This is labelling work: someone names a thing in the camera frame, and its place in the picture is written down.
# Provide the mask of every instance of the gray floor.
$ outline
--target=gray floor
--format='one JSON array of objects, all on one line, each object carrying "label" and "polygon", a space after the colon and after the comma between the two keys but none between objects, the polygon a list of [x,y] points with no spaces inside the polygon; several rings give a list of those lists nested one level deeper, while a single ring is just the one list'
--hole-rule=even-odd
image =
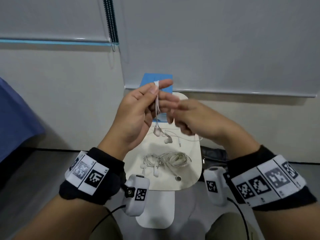
[{"label": "gray floor", "polygon": [[[70,152],[35,151],[15,172],[0,192],[0,240],[13,236],[58,193],[64,173],[76,156],[77,153]],[[314,195],[320,198],[320,166],[293,166],[305,177]],[[107,202],[108,208],[118,207],[122,197],[122,192],[115,195]],[[237,212],[232,204],[226,207],[212,205],[203,182],[177,191],[175,197],[175,218],[165,230],[142,228],[134,217],[126,216],[121,210],[115,212],[124,239],[204,239],[206,231],[221,214]],[[263,239],[252,210],[246,205],[240,208]]]}]

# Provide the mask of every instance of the blue cloth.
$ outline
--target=blue cloth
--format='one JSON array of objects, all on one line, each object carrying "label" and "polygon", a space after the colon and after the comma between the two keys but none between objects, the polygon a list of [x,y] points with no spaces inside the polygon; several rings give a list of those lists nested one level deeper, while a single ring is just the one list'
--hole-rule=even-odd
[{"label": "blue cloth", "polygon": [[[169,74],[145,73],[142,80],[141,80],[140,87],[147,84],[147,83],[153,83],[155,81],[161,81],[161,80],[165,80],[165,79],[172,80],[172,77],[173,76],[169,75]],[[163,88],[161,90],[164,92],[172,93],[172,85],[170,87]],[[167,122],[166,113],[159,114],[159,116],[157,116],[157,118],[158,118],[158,122]]]},{"label": "blue cloth", "polygon": [[0,162],[26,139],[44,132],[22,97],[0,78]]}]

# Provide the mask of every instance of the pants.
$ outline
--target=pants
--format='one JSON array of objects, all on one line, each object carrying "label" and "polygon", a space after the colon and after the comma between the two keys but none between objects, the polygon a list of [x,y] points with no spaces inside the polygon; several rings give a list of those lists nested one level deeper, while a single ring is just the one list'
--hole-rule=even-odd
[{"label": "pants", "polygon": [[[259,240],[257,232],[247,222],[250,240]],[[115,219],[106,218],[91,234],[89,240],[123,240],[121,231]],[[229,212],[221,215],[205,234],[205,240],[247,240],[246,228],[239,214]]]}]

